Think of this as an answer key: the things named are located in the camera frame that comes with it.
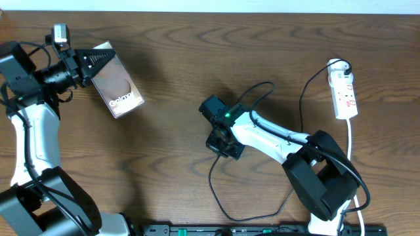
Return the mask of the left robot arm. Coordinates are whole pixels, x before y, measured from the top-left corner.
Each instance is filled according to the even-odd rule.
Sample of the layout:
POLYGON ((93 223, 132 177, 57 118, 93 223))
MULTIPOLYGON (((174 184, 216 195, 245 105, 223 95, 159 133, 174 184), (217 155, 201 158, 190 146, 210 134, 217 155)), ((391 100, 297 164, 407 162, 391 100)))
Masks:
POLYGON ((22 44, 1 45, 1 103, 16 131, 16 168, 1 194, 1 216, 18 235, 134 235, 124 214, 99 211, 63 169, 58 147, 60 95, 84 88, 116 59, 112 47, 63 49, 37 69, 22 44))

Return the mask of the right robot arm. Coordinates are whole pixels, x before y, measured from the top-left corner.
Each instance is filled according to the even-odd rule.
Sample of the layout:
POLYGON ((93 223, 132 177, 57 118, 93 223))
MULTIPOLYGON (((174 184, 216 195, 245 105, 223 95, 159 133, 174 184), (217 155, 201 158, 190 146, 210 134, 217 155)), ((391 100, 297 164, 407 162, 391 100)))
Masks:
POLYGON ((219 157, 239 159, 244 148, 250 146, 273 158, 282 165, 298 198, 311 213, 309 232, 341 232, 341 216, 348 212, 362 178, 328 133, 293 132, 241 103, 227 106, 216 96, 206 99, 199 112, 213 127, 207 148, 219 157))

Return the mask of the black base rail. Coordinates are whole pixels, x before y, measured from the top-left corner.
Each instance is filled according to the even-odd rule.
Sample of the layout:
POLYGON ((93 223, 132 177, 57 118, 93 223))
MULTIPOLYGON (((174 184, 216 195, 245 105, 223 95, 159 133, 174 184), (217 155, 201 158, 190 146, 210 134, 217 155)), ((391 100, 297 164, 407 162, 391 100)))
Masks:
POLYGON ((146 236, 252 236, 252 235, 311 235, 306 226, 299 224, 280 226, 168 226, 163 224, 142 226, 146 236))

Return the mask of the white USB charger adapter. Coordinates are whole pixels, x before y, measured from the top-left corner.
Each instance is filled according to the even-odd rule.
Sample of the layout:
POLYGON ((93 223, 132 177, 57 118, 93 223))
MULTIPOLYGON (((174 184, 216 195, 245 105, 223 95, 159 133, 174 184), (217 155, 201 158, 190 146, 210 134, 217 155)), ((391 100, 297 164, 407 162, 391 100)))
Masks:
POLYGON ((347 69, 347 63, 342 59, 334 58, 327 62, 327 71, 331 73, 333 71, 345 71, 347 69))

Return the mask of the white power strip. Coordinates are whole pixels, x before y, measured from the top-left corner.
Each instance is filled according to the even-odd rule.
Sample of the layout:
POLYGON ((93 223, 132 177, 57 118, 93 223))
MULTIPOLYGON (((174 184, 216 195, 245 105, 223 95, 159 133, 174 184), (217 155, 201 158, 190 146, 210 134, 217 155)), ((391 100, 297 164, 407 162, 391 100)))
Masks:
POLYGON ((328 82, 337 119, 346 120, 358 114, 353 79, 353 74, 345 75, 345 70, 329 70, 328 82))

